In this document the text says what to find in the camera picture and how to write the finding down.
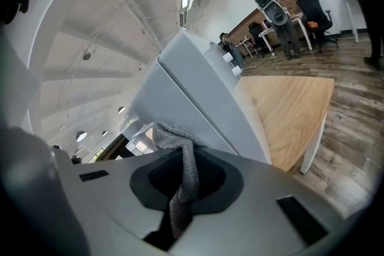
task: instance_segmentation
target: chair armrest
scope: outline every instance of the chair armrest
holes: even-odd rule
[[[331,17],[331,11],[329,10],[326,10],[325,13],[328,14],[328,17],[329,17],[329,21],[332,23],[332,17]]]

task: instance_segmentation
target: white ceiling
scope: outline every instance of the white ceiling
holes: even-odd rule
[[[197,1],[200,18],[208,2]],[[180,7],[181,0],[77,0],[44,70],[43,138],[72,155],[81,145],[95,152],[110,133],[119,133],[124,113],[119,115],[118,107],[129,105],[148,68],[179,30]],[[84,51],[91,54],[87,61]],[[76,143],[79,130],[88,135]],[[103,130],[109,132],[105,137]]]

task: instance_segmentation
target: black slot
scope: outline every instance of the black slot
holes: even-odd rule
[[[294,197],[281,198],[277,203],[308,246],[327,235],[325,229]]]
[[[94,179],[104,177],[107,175],[109,175],[108,172],[101,170],[101,171],[81,174],[79,176],[80,176],[80,179],[82,180],[82,182],[87,182],[87,181],[94,180]]]

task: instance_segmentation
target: towel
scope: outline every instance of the towel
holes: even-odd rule
[[[189,206],[197,199],[199,192],[199,175],[193,146],[207,146],[207,144],[177,125],[171,127],[162,122],[153,123],[152,141],[156,148],[160,149],[182,148],[182,182],[169,202],[172,234],[174,238],[179,238],[191,221]]]

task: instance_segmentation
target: black office chair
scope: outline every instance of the black office chair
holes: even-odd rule
[[[316,41],[320,47],[320,52],[322,52],[322,46],[327,41],[336,44],[338,48],[337,38],[336,40],[332,40],[327,38],[324,34],[324,32],[327,32],[326,30],[328,30],[333,25],[332,17],[330,14],[331,11],[325,11],[329,17],[328,20],[321,8],[319,0],[297,0],[296,3],[304,13],[303,24],[309,32],[316,36]],[[318,27],[310,28],[308,27],[307,22],[316,22]]]
[[[256,49],[262,47],[262,56],[264,58],[264,51],[265,49],[268,49],[268,47],[265,44],[263,38],[259,38],[259,34],[264,31],[263,27],[261,26],[261,24],[255,22],[250,23],[248,27],[250,30],[250,34],[252,35],[253,40],[255,42],[253,45],[253,49],[255,50],[257,57],[259,57],[259,54],[257,53]]]

